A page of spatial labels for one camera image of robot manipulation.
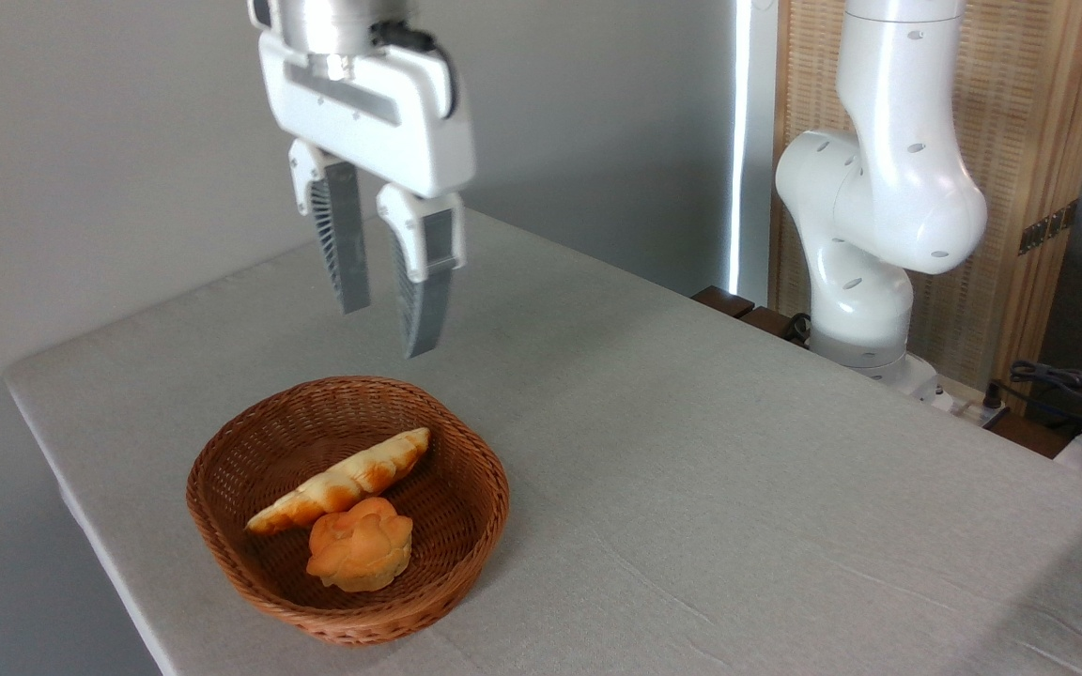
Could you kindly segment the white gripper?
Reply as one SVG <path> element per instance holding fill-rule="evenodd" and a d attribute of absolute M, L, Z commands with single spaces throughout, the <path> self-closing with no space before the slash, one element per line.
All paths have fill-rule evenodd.
<path fill-rule="evenodd" d="M 447 66 L 385 47 L 352 57 L 347 80 L 330 80 L 274 34 L 259 35 L 258 51 L 276 124 L 298 138 L 288 150 L 296 209 L 312 218 L 342 312 L 370 305 L 358 165 L 392 181 L 377 207 L 392 234 L 405 356 L 433 350 L 452 275 L 467 264 L 459 190 L 476 167 L 469 108 L 445 116 Z"/>

